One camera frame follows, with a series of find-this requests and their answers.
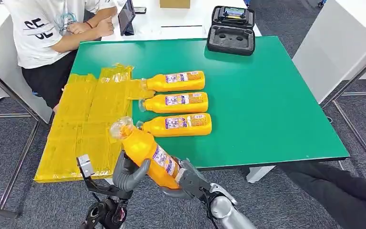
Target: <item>white t-shirt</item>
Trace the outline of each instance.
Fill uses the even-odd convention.
[[[83,22],[85,9],[114,7],[113,0],[4,0],[13,20],[13,37],[19,66],[37,68],[52,64],[69,52],[51,48],[62,36],[70,34],[67,26]]]

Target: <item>cardboard box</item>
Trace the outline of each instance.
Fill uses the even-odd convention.
[[[190,0],[159,0],[161,8],[189,9]]]

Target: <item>green table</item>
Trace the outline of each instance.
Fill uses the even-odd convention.
[[[102,67],[133,65],[133,78],[203,70],[213,131],[207,136],[156,138],[169,154],[200,169],[258,167],[349,156],[275,36],[257,37],[252,56],[210,52],[206,40],[81,44],[72,73],[99,76]],[[133,102],[134,122],[140,112]]]

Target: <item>black shorts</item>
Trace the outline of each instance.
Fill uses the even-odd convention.
[[[51,108],[60,102],[62,88],[68,81],[76,52],[74,50],[50,65],[31,69],[21,68],[30,88],[37,92]]]

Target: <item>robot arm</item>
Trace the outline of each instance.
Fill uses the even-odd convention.
[[[251,221],[237,209],[238,202],[224,188],[209,183],[204,176],[188,161],[180,161],[181,169],[176,181],[182,190],[193,194],[207,209],[207,217],[219,222],[224,229],[256,229]]]
[[[92,179],[93,168],[89,157],[83,155],[77,158],[78,166],[88,190],[97,199],[88,210],[88,214],[80,229],[93,229],[99,222],[106,229],[122,229],[127,216],[128,200],[132,196],[132,189],[139,184],[139,181],[149,168],[149,162],[140,168],[133,168],[129,165],[122,154],[114,170],[113,181],[115,185],[102,187]],[[209,183],[204,176],[188,160],[179,161],[181,169],[176,176],[176,182],[181,190],[161,190],[174,198],[198,198],[207,209],[207,217],[213,222],[216,221],[224,229],[256,229],[250,220],[237,209],[238,202],[224,188],[215,183]],[[94,193],[106,194],[108,197],[99,200]]]

